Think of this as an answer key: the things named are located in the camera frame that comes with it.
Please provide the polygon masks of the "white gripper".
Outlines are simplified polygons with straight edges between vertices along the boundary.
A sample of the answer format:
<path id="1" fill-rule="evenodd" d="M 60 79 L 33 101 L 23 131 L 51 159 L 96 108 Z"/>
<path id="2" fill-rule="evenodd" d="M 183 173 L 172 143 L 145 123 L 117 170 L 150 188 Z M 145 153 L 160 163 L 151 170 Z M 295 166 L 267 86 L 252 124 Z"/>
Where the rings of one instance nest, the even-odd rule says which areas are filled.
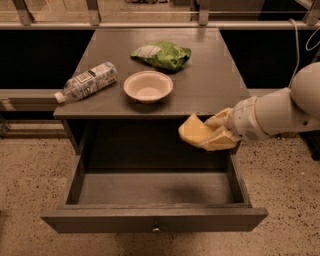
<path id="1" fill-rule="evenodd" d="M 269 135 L 260 127 L 256 117 L 257 100 L 255 96 L 250 97 L 232 109 L 225 108 L 208 118 L 204 124 L 214 128 L 209 129 L 199 146 L 207 151 L 226 150 L 234 148 L 240 140 L 257 142 L 267 139 Z"/>

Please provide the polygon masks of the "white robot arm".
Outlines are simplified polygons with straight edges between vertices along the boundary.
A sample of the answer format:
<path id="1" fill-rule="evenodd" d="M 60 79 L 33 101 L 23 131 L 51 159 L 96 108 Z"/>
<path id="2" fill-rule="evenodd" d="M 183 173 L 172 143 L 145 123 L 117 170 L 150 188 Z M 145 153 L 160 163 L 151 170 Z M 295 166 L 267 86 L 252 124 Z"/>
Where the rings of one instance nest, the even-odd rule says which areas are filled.
<path id="1" fill-rule="evenodd" d="M 236 141 L 256 142 L 285 132 L 320 129 L 320 63 L 302 68 L 289 87 L 238 102 L 205 121 Z"/>

